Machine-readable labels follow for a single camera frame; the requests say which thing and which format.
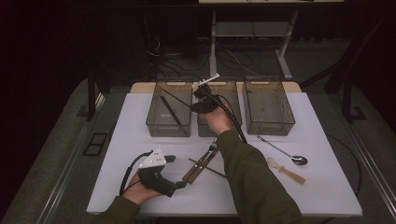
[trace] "white table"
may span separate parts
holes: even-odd
[[[264,136],[264,138],[291,155],[307,157],[308,164],[297,166],[290,158],[258,140],[256,135],[246,134],[245,111],[241,107],[242,129],[247,141],[257,147],[266,158],[275,159],[280,165],[285,165],[287,169],[306,179],[301,186],[273,169],[304,216],[361,216],[361,206],[332,152],[307,95],[302,92],[288,92],[287,95],[296,124],[288,136]],[[198,136],[195,113],[191,116],[191,137],[151,137],[146,126],[151,97],[152,93],[127,95],[87,212],[96,214],[108,208],[114,197],[119,194],[120,183],[127,167],[141,153],[161,147],[165,155],[177,156],[176,161],[167,163],[162,171],[165,178],[177,182],[193,166],[189,158],[198,160],[213,141],[213,138]],[[241,94],[239,101],[240,105],[243,105]],[[208,166],[224,173],[220,154]],[[203,170],[191,185],[176,190],[172,198],[162,196],[145,203],[140,215],[227,217],[235,216],[236,212],[227,180]]]

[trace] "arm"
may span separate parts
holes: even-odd
[[[117,196],[107,210],[99,214],[92,224],[130,224],[140,210],[140,205],[148,199],[160,196],[161,193],[147,189],[140,183],[136,173],[129,183],[129,187],[122,196]]]
[[[218,107],[200,116],[218,136],[216,143],[242,223],[304,223],[297,204],[270,171],[262,153],[232,131],[227,114]]]

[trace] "dark background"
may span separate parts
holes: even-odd
[[[354,40],[363,36],[370,24],[386,13],[385,2],[374,3],[380,7],[302,10],[294,40]],[[394,131],[395,14],[385,19],[351,71]],[[157,35],[163,43],[194,57],[196,48],[191,46],[195,46],[195,38],[210,33],[208,12],[150,13],[149,22],[143,23],[140,19],[147,15],[114,10],[81,14],[67,1],[0,1],[0,218],[68,97],[89,72],[95,73],[100,91],[150,80],[153,67],[146,53],[149,35]],[[244,17],[233,14],[236,20]]]

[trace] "transparent storage bin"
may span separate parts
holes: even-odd
[[[245,77],[243,97],[247,133],[289,134],[295,119],[279,77]]]
[[[208,83],[210,90],[212,90],[212,94],[223,96],[227,99],[220,97],[220,100],[224,104],[229,104],[229,106],[233,110],[233,114],[236,117],[236,120],[239,123],[239,126],[242,125],[242,118],[241,118],[241,109],[239,107],[239,100],[238,100],[238,91],[236,88],[236,80],[234,77],[218,77]],[[198,117],[198,135],[200,137],[216,137],[216,134],[209,129],[209,126],[205,119],[200,119]]]
[[[191,77],[158,77],[146,124],[152,137],[190,137]]]

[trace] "wooden handle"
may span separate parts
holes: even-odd
[[[289,171],[285,168],[285,166],[279,167],[279,172],[284,173],[285,175],[288,175],[291,177],[293,180],[297,181],[299,184],[303,185],[305,183],[305,179],[302,178],[301,176],[293,173],[292,171]]]
[[[203,167],[202,165],[198,166],[195,170],[194,173],[192,173],[192,175],[190,175],[190,177],[187,179],[187,182],[189,182],[189,184],[192,184],[192,182],[194,182],[194,180],[198,177],[198,175],[202,172],[202,170],[204,170],[205,167]]]
[[[197,164],[199,164],[198,162],[197,163],[195,163],[192,167],[191,167],[191,169],[183,176],[183,178],[181,178],[182,180],[184,180],[184,181],[188,181],[188,179],[190,178],[190,176],[192,175],[192,173],[194,173],[194,171],[196,170],[196,169],[198,169],[198,165]]]

